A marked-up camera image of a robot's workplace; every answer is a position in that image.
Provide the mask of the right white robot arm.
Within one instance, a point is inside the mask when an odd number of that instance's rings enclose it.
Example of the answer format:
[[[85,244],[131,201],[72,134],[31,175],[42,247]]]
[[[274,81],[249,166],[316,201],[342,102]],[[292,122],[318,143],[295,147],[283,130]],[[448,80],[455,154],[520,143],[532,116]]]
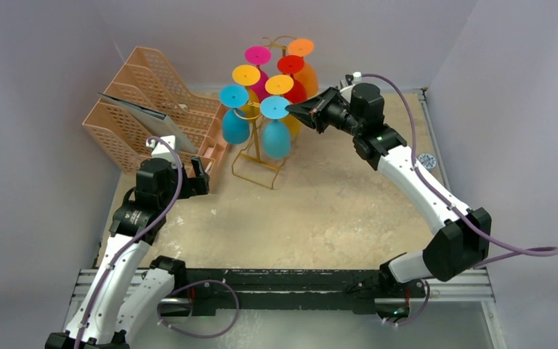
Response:
[[[352,136],[359,157],[406,195],[433,232],[422,251],[401,254],[380,266],[380,289],[395,296],[410,281],[448,281],[482,262],[489,252],[492,219],[485,209],[471,209],[419,169],[406,140],[385,123],[384,106],[376,85],[359,83],[342,90],[330,87],[286,110],[318,133],[334,127]]]

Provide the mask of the red wine glass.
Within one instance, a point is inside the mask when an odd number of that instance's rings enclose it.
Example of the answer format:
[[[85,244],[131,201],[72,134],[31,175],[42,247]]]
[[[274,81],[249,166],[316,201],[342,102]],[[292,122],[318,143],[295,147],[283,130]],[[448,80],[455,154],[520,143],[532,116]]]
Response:
[[[307,91],[304,85],[296,77],[304,68],[304,58],[298,55],[286,55],[277,62],[278,70],[284,75],[290,76],[294,85],[284,94],[291,103],[301,103],[307,99]]]

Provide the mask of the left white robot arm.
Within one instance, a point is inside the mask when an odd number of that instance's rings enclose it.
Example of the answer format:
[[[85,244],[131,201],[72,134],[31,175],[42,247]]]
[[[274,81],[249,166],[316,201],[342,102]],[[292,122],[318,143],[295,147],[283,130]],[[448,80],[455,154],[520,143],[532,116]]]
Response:
[[[151,264],[149,281],[126,296],[176,200],[209,193],[209,175],[201,158],[192,157],[189,165],[193,177],[188,177],[183,164],[162,158],[142,162],[134,187],[113,213],[104,257],[87,295],[65,330],[48,336],[45,348],[129,348],[151,305],[165,293],[169,297],[185,293],[185,263],[159,257]]]

